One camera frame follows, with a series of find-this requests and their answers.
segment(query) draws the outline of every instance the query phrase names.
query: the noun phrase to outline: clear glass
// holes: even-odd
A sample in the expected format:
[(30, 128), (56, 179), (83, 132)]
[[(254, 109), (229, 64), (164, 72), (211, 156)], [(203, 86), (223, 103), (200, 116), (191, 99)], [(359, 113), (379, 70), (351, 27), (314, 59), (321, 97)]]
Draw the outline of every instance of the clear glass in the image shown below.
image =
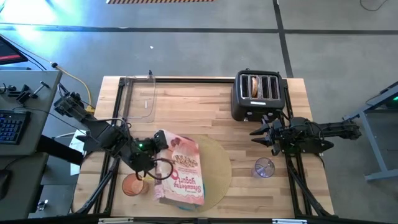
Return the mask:
[(153, 75), (125, 77), (124, 84), (119, 116), (122, 117), (127, 113), (126, 119), (130, 123), (153, 122), (156, 101), (155, 77)]
[(266, 178), (274, 175), (275, 165), (274, 163), (265, 157), (262, 157), (256, 161), (254, 168), (251, 173), (255, 178)]

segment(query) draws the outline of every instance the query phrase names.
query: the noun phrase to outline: toaster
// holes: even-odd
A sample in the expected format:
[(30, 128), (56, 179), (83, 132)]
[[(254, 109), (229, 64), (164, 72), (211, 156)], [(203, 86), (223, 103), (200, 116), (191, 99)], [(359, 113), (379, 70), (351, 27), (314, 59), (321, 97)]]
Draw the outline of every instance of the toaster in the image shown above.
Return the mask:
[(261, 121), (267, 115), (275, 120), (285, 107), (285, 94), (279, 73), (256, 70), (238, 72), (231, 90), (231, 114), (236, 121)]

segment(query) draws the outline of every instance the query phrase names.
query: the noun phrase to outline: orange cup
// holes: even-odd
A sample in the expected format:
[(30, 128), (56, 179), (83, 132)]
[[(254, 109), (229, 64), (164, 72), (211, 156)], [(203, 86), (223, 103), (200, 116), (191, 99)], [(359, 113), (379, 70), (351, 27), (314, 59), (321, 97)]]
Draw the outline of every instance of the orange cup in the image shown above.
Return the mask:
[(138, 180), (136, 174), (129, 174), (123, 180), (122, 190), (127, 196), (136, 196), (148, 192), (149, 185), (144, 180)]

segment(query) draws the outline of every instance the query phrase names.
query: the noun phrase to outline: book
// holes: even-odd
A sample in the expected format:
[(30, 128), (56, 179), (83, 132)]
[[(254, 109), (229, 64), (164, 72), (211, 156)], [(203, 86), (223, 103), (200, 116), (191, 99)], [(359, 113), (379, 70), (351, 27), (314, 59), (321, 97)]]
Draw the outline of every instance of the book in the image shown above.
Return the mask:
[(194, 210), (205, 203), (203, 180), (200, 167), (199, 145), (189, 138), (183, 138), (163, 130), (168, 149), (161, 150), (156, 158), (167, 159), (173, 164), (158, 162), (157, 177), (171, 176), (155, 181), (155, 197), (160, 203)]

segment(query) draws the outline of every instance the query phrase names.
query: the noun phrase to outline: concrete floor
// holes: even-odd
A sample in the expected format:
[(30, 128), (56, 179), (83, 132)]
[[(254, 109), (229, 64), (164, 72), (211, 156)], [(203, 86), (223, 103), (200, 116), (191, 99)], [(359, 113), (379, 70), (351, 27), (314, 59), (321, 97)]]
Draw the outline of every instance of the concrete floor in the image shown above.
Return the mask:
[[(131, 5), (106, 5), (105, 0), (53, 0), (51, 7), (44, 0), (30, 0), (23, 6), (18, 1), (7, 2), (0, 13), (2, 22), (96, 27), (277, 28), (272, 0)], [(365, 11), (357, 0), (279, 2), (285, 29), (398, 29), (398, 1), (388, 1), (377, 12)], [(379, 3), (364, 1), (368, 7), (377, 7)], [(42, 10), (31, 10), (32, 7)], [(238, 70), (249, 67), (280, 71), (286, 77), (278, 34), (39, 32), (29, 27), (2, 34), (80, 77), (90, 87), (94, 105), (105, 75), (139, 75), (151, 69), (155, 75), (232, 77)], [(286, 36), (293, 75), (305, 79), (314, 121), (339, 121), (397, 81), (396, 37)], [(86, 99), (84, 87), (75, 80), (64, 76), (62, 83)], [(71, 131), (72, 128), (50, 117), (44, 134), (56, 136)], [(325, 165), (335, 213), (343, 218), (398, 223), (398, 180), (367, 183), (363, 177), (379, 171), (368, 140), (361, 137), (357, 141), (333, 139), (333, 142), (335, 147), (325, 153)], [(398, 159), (396, 152), (388, 156), (394, 158), (392, 161)]]

